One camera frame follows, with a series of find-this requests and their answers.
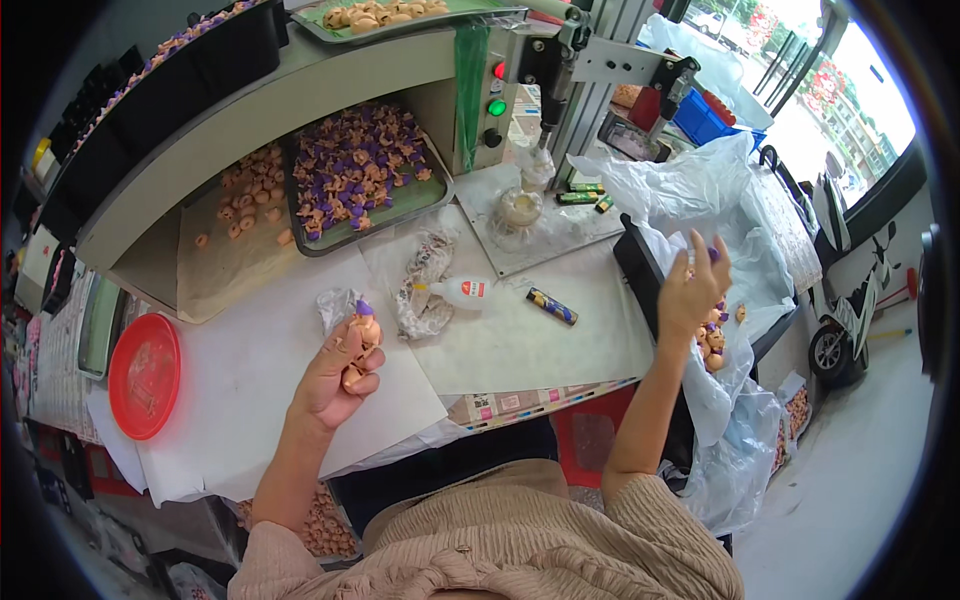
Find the red plastic lid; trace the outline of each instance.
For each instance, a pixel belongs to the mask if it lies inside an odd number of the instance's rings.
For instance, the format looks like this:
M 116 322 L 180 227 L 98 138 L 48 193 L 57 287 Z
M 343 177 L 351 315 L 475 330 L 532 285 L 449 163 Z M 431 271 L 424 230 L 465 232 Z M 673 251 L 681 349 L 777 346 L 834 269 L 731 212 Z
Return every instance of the red plastic lid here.
M 143 315 L 120 336 L 110 359 L 110 409 L 120 429 L 149 440 L 167 422 L 180 388 L 180 343 L 162 315 Z

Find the black knob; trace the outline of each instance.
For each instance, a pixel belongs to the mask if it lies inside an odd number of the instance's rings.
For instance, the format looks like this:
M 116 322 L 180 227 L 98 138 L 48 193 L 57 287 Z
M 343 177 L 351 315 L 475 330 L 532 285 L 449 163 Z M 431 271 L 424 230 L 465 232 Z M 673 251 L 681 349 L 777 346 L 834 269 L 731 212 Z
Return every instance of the black knob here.
M 500 135 L 500 132 L 498 132 L 496 128 L 491 127 L 483 132 L 483 143 L 486 144 L 488 148 L 496 148 L 502 141 L 503 135 Z

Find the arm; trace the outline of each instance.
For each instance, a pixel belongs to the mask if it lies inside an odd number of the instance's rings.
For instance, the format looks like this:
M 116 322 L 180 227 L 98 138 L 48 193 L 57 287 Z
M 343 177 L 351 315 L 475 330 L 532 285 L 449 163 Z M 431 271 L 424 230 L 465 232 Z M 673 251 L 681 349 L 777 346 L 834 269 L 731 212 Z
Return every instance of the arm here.
M 341 385 L 344 369 L 361 351 L 360 331 L 340 323 L 307 366 L 287 409 L 274 460 L 256 488 L 254 525 L 266 520 L 294 533 L 303 527 L 334 431 L 380 385 L 373 372 L 350 386 L 355 394 Z M 363 366 L 372 371 L 384 360 L 377 349 Z
M 657 473 L 690 340 L 710 308 L 730 287 L 730 258 L 723 240 L 719 236 L 713 239 L 720 256 L 712 265 L 704 238 L 695 229 L 690 231 L 690 240 L 696 275 L 687 278 L 689 257 L 686 251 L 680 251 L 657 301 L 657 356 L 636 389 L 604 466 L 601 493 L 605 504 L 610 504 L 632 479 Z
M 713 239 L 720 256 L 712 265 L 696 230 L 690 240 L 695 277 L 687 278 L 689 258 L 686 251 L 679 252 L 658 298 L 657 356 L 620 423 L 601 492 L 607 516 L 646 540 L 652 554 L 644 567 L 678 597 L 743 598 L 743 581 L 733 561 L 656 476 L 690 341 L 730 287 L 723 240 Z
M 287 409 L 274 459 L 253 497 L 253 528 L 243 564 L 230 580 L 230 597 L 281 598 L 323 575 L 298 533 L 334 432 L 380 385 L 374 372 L 350 385 L 352 393 L 341 385 L 344 369 L 361 351 L 359 330 L 344 322 L 307 366 Z M 384 361 L 377 349 L 357 364 L 372 371 Z

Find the window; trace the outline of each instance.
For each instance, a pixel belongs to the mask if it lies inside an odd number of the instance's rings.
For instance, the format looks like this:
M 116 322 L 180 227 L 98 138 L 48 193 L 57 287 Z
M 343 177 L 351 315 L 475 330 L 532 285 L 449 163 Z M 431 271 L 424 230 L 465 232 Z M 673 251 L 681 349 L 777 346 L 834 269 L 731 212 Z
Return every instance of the window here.
M 691 25 L 692 35 L 716 39 L 714 31 L 698 29 L 691 15 L 724 17 L 722 42 L 736 51 L 733 55 L 743 65 L 741 83 L 771 111 L 779 101 L 780 82 L 790 81 L 791 67 L 793 72 L 800 70 L 821 36 L 820 4 L 820 0 L 692 0 L 684 22 Z M 728 28 L 743 34 L 728 35 Z M 815 180 L 825 170 L 828 153 L 832 155 L 840 169 L 836 175 L 844 200 L 853 207 L 904 153 L 914 133 L 913 119 L 890 72 L 851 21 L 836 49 L 814 60 L 775 116 L 765 143 L 777 148 L 796 180 Z

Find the building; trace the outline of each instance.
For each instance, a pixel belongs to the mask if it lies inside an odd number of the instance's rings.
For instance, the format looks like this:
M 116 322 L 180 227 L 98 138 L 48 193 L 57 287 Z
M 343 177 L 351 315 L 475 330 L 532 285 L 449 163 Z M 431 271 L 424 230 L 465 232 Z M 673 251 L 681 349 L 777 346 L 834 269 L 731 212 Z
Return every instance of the building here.
M 859 116 L 859 110 L 843 94 L 835 96 L 836 102 L 827 107 L 825 116 L 836 142 L 846 150 L 850 170 L 855 165 L 860 178 L 873 186 L 897 160 L 897 151 L 886 133 L 876 130 Z

